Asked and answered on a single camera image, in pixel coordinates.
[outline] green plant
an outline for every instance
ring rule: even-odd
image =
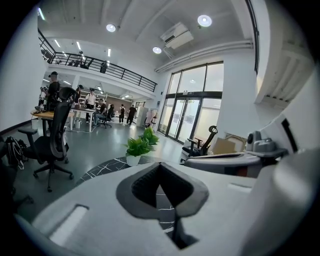
[[[130,138],[128,139],[127,144],[124,144],[124,146],[128,148],[126,150],[126,156],[138,157],[150,152],[148,142],[142,140],[141,138]]]
[[[147,142],[149,149],[153,149],[153,145],[157,145],[157,142],[159,141],[159,137],[157,137],[154,134],[154,131],[151,129],[151,127],[144,130],[143,135],[139,136],[143,141]]]

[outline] potted plant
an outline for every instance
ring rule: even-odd
[[[150,152],[148,142],[141,138],[130,138],[125,146],[127,147],[126,163],[131,167],[139,163],[141,155]]]
[[[139,136],[143,141],[147,142],[148,147],[151,151],[154,151],[155,145],[157,145],[157,142],[159,141],[159,137],[157,137],[154,134],[154,131],[151,129],[151,127],[144,130],[143,134]]]

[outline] round ceiling light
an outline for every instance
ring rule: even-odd
[[[153,50],[153,52],[154,52],[155,54],[160,54],[160,53],[162,52],[159,47],[153,47],[152,50]]]
[[[200,26],[202,27],[209,27],[212,23],[212,20],[209,16],[207,15],[200,15],[198,17],[198,23],[200,24]]]
[[[115,32],[116,26],[113,24],[108,24],[108,25],[106,25],[106,30],[108,30],[109,32]]]

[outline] mesh chair back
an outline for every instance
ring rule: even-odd
[[[207,154],[209,144],[212,141],[212,139],[214,138],[214,136],[218,133],[218,129],[215,125],[212,125],[209,127],[209,132],[210,132],[209,138],[206,140],[206,142],[202,145],[202,147],[200,149],[201,156],[205,156]]]

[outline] round wooden table top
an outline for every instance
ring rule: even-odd
[[[36,109],[32,110],[30,114],[38,118],[54,118],[54,114],[55,114],[54,111],[40,112],[37,114],[35,112],[37,112]],[[75,113],[69,112],[68,117],[73,117],[74,115]]]

